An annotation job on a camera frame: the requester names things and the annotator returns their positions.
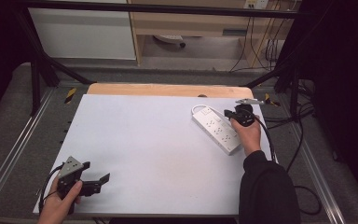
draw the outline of person's arm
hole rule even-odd
[[[260,147],[260,125],[242,127],[235,119],[232,127],[240,136],[247,156],[240,191],[240,224],[300,223],[295,188],[289,175],[273,161],[267,161]]]
[[[62,200],[57,191],[58,177],[54,178],[51,184],[49,195],[46,198],[45,206],[43,207],[42,214],[40,214],[38,224],[61,224],[68,215],[69,208],[73,201],[80,203],[80,197],[77,195],[81,191],[83,185],[82,181],[77,181],[74,186],[69,190],[66,197]]]

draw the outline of table surface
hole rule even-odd
[[[160,91],[174,90],[182,96],[158,96],[163,94]],[[76,213],[117,217],[236,216],[243,150],[227,156],[191,120],[190,112],[199,104],[218,111],[233,109],[236,99],[189,96],[217,96],[221,90],[241,96],[233,97],[236,99],[252,96],[246,88],[91,85],[53,167],[73,156],[91,163],[83,172],[83,180],[96,180],[107,173],[111,179],[100,194],[84,198],[76,206]],[[258,105],[254,110],[261,116]],[[269,158],[264,134],[262,149]]]

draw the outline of wooden board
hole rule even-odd
[[[244,87],[163,84],[95,83],[89,86],[87,94],[253,98],[252,91]]]

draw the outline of white cabinet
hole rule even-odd
[[[83,2],[127,3],[126,0]],[[50,57],[135,60],[128,12],[30,8],[30,13]]]

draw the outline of power outlet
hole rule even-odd
[[[269,0],[257,0],[257,3],[255,4],[255,9],[266,9],[268,2]]]
[[[256,4],[257,4],[257,0],[246,0],[243,8],[254,9]]]
[[[231,155],[241,147],[240,138],[234,129],[212,111],[205,107],[193,115],[193,120],[205,131],[223,151]]]

